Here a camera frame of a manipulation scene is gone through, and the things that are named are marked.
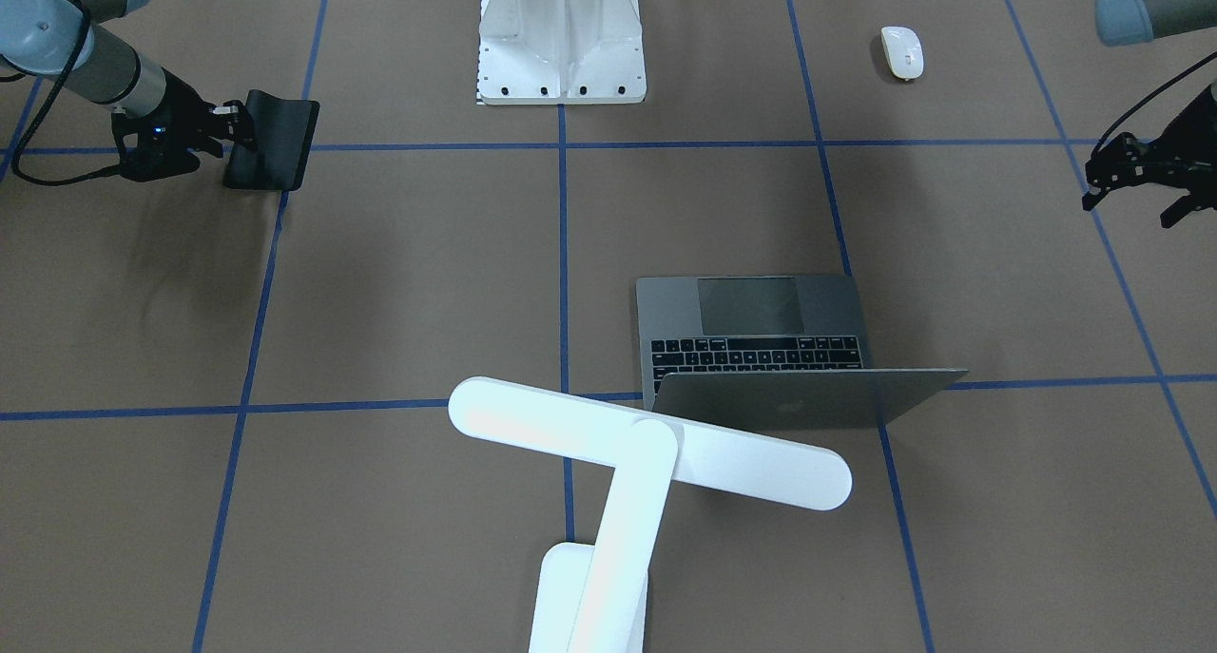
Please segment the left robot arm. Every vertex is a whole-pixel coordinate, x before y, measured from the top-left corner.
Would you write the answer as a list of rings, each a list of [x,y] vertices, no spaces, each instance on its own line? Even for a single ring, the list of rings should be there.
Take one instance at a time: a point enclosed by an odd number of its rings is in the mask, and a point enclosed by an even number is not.
[[[1170,35],[1212,29],[1216,0],[1095,0],[1095,28],[1107,47],[1146,44]],[[1190,214],[1213,210],[1216,206],[1216,102],[1208,83],[1178,116],[1151,141],[1144,142],[1120,126],[1152,98],[1184,78],[1211,64],[1215,55],[1204,56],[1168,81],[1149,92],[1118,116],[1090,150],[1084,163],[1087,193],[1083,212],[1094,212],[1114,190],[1145,184],[1183,190],[1159,216],[1161,227],[1174,227]]]

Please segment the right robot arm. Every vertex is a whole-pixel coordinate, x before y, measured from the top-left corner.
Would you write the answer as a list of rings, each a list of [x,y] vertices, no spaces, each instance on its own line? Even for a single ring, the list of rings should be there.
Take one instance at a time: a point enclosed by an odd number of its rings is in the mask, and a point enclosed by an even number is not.
[[[2,0],[2,63],[52,81],[47,105],[69,90],[110,109],[118,161],[84,181],[151,182],[200,168],[200,152],[226,158],[229,188],[271,190],[260,146],[262,94],[213,105],[187,81],[105,29],[148,0]]]

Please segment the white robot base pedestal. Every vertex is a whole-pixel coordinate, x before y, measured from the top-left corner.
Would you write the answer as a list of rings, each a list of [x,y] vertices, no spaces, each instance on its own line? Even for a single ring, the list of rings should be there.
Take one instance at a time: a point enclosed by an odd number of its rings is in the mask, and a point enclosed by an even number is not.
[[[479,0],[481,105],[640,105],[639,0]]]

